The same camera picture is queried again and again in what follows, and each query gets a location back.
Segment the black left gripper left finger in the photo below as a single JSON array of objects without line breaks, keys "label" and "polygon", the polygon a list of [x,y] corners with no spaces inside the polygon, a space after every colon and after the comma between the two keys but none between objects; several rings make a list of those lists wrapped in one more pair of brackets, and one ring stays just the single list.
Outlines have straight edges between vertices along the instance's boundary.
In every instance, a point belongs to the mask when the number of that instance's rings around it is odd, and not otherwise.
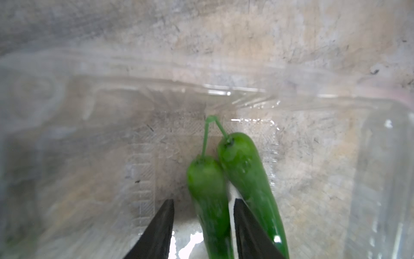
[{"label": "black left gripper left finger", "polygon": [[124,259],[167,259],[174,224],[174,201],[167,199]]}]

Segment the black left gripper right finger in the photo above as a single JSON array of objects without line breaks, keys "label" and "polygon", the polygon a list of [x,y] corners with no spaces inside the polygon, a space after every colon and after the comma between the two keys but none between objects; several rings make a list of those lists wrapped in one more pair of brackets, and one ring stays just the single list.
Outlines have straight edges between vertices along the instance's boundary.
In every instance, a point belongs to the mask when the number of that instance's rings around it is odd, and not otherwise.
[{"label": "black left gripper right finger", "polygon": [[242,199],[234,204],[237,250],[240,259],[283,259]]}]

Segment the green pepper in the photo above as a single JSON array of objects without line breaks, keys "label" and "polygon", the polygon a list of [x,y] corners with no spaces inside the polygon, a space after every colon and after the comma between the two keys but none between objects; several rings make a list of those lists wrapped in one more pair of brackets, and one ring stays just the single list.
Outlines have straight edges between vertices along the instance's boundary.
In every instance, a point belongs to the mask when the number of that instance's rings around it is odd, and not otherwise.
[{"label": "green pepper", "polygon": [[243,132],[226,133],[215,116],[212,121],[223,134],[217,153],[227,179],[237,189],[267,237],[288,259],[284,225],[256,145]]},{"label": "green pepper", "polygon": [[213,122],[218,122],[214,115],[205,120],[202,152],[187,169],[187,185],[209,258],[232,259],[234,250],[227,181],[218,161],[206,155],[209,125]]}]

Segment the clear pepper clamshell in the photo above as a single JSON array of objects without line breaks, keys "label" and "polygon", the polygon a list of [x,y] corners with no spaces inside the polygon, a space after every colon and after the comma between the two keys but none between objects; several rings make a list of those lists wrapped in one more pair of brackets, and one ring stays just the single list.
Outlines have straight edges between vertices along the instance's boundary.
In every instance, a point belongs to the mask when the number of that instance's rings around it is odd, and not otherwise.
[{"label": "clear pepper clamshell", "polygon": [[260,153],[293,259],[414,256],[414,100],[384,77],[71,49],[1,58],[1,258],[120,259],[175,202],[207,116]]}]

